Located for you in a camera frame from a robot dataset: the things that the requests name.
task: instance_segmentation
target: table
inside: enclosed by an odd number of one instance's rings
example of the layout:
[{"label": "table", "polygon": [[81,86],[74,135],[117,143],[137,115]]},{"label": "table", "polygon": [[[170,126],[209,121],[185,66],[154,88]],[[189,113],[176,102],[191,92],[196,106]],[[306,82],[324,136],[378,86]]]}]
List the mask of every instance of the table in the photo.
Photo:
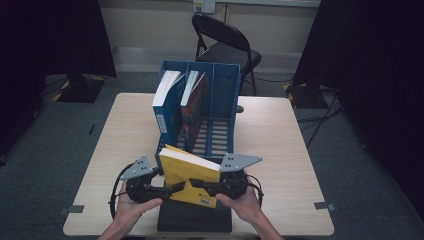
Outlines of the table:
[{"label": "table", "polygon": [[[69,236],[98,236],[112,222],[108,201],[119,172],[146,154],[154,153],[159,130],[151,103],[153,94],[121,93],[116,97],[103,132],[74,201],[82,213],[69,213],[63,231]],[[263,211],[284,236],[331,235],[334,226],[323,202],[313,166],[290,102],[285,98],[239,97],[244,107],[235,125],[235,153],[259,155],[263,161],[247,168],[264,191]],[[163,177],[153,179],[161,186]],[[159,208],[146,212],[133,236],[252,237],[256,232],[233,212],[231,233],[157,232]]]}]

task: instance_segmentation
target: black chair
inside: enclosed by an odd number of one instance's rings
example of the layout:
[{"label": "black chair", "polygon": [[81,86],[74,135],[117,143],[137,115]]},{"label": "black chair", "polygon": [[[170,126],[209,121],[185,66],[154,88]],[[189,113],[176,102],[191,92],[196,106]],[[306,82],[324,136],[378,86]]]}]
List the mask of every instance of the black chair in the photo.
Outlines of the black chair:
[{"label": "black chair", "polygon": [[[198,41],[196,62],[216,62],[239,64],[241,73],[240,90],[243,83],[252,84],[253,93],[256,95],[255,76],[253,69],[261,62],[260,53],[250,49],[249,41],[235,27],[221,22],[215,18],[195,14],[192,18],[193,27],[196,30]],[[217,41],[211,47],[207,47],[204,36]],[[246,81],[250,73],[251,81]]]}]

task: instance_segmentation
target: blue book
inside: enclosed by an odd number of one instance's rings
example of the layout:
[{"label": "blue book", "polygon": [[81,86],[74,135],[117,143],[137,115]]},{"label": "blue book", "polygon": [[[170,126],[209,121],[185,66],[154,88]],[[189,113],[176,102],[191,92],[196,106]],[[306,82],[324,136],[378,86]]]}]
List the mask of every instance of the blue book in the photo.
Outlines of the blue book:
[{"label": "blue book", "polygon": [[166,71],[152,104],[162,141],[174,147],[178,145],[183,126],[180,109],[185,86],[183,78],[184,74],[179,71]]}]

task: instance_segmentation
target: blue plastic crate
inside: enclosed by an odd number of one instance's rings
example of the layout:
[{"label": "blue plastic crate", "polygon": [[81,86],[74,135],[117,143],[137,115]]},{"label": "blue plastic crate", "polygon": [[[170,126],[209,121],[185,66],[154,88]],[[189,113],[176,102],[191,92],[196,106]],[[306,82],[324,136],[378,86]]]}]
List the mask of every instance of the blue plastic crate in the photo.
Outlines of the blue plastic crate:
[{"label": "blue plastic crate", "polygon": [[[192,70],[205,72],[208,80],[208,92],[202,103],[202,127],[192,153],[220,164],[225,153],[234,152],[234,125],[240,91],[240,66],[164,61],[159,71],[159,79],[166,70],[185,72],[186,76]],[[184,136],[182,135],[180,139],[177,147],[183,148]],[[160,140],[156,154],[163,146],[164,144]],[[158,166],[161,167],[158,156],[156,156],[156,160]]]}]

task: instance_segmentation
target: gray carpet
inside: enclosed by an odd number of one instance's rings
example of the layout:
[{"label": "gray carpet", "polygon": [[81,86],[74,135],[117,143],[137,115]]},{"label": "gray carpet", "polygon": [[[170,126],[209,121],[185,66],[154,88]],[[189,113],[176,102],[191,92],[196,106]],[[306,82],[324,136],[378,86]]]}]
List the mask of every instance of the gray carpet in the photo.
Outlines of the gray carpet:
[{"label": "gray carpet", "polygon": [[[258,95],[286,97],[283,85],[291,77],[258,73]],[[119,73],[118,79],[105,82],[94,104],[54,102],[55,89],[61,85],[56,81],[62,78],[46,79],[51,84],[37,119],[0,168],[1,240],[73,239],[63,234],[66,216],[58,211],[73,203],[115,96],[153,93],[158,85],[157,73]],[[242,95],[251,93],[246,84]],[[325,97],[330,103],[332,94]],[[295,109],[298,119],[325,113],[324,109]],[[313,124],[299,125],[305,143],[318,126]],[[304,239],[424,239],[423,223],[390,174],[363,149],[360,132],[343,112],[323,122],[308,150],[324,197],[337,210],[331,212],[332,236]]]}]

